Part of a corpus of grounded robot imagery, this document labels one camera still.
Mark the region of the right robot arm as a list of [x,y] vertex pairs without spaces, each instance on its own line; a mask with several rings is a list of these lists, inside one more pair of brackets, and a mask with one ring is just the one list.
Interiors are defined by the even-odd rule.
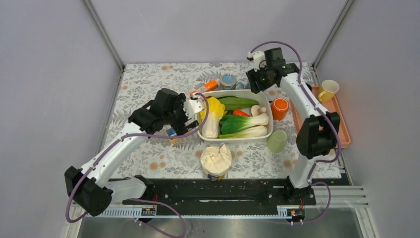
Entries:
[[340,116],[329,112],[301,79],[301,66],[286,63],[282,49],[265,52],[252,50],[247,59],[254,66],[246,73],[251,91],[255,94],[276,85],[281,88],[298,110],[303,124],[296,137],[299,158],[296,167],[286,179],[283,197],[297,204],[309,195],[313,172],[318,162],[326,163],[325,156],[339,147]]

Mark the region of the yellow mug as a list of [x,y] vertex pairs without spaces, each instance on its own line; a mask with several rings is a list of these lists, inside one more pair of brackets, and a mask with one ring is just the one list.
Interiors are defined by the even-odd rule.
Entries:
[[317,99],[320,103],[326,103],[330,101],[335,94],[339,91],[340,86],[334,80],[325,80],[322,82],[319,90]]

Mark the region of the light blue floral mug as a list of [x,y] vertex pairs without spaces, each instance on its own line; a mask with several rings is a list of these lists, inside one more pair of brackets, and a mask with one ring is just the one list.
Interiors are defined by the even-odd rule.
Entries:
[[231,73],[224,74],[220,78],[219,84],[221,90],[241,90],[245,89],[245,86],[242,82],[238,82],[235,75]]

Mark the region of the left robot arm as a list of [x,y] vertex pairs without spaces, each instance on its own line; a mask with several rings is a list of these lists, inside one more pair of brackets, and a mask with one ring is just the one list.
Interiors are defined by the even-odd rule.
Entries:
[[204,94],[195,93],[188,99],[183,93],[162,88],[154,99],[136,109],[122,130],[95,155],[79,168],[69,167],[65,173],[65,184],[69,201],[66,219],[70,218],[73,202],[84,209],[85,215],[98,216],[109,205],[128,199],[137,199],[143,204],[152,201],[154,191],[140,176],[111,181],[110,178],[122,162],[141,144],[151,138],[177,139],[191,136],[203,125],[196,120],[186,122],[209,107]]

